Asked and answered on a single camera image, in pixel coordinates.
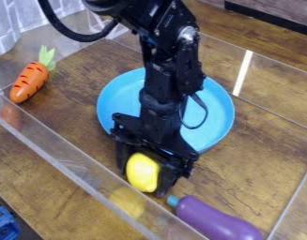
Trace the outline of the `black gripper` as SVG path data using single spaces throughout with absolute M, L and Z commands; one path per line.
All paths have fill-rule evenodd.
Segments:
M 148 90 L 138 91 L 140 113 L 130 116 L 116 112 L 110 129 L 116 167 L 121 174 L 132 154 L 138 151 L 156 157 L 160 166 L 156 197 L 162 197 L 180 177 L 189 177 L 197 152 L 180 134 L 188 97 L 168 95 L 164 99 Z

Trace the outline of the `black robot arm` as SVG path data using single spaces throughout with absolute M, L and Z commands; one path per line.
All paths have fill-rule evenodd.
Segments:
M 116 165 L 125 169 L 136 152 L 160 163 L 154 195 L 167 194 L 179 177 L 192 172 L 197 152 L 181 137 L 187 99 L 196 98 L 205 75 L 197 60 L 195 15 L 181 0 L 82 0 L 96 14 L 110 16 L 134 34 L 142 52 L 144 87 L 140 113 L 112 115 Z

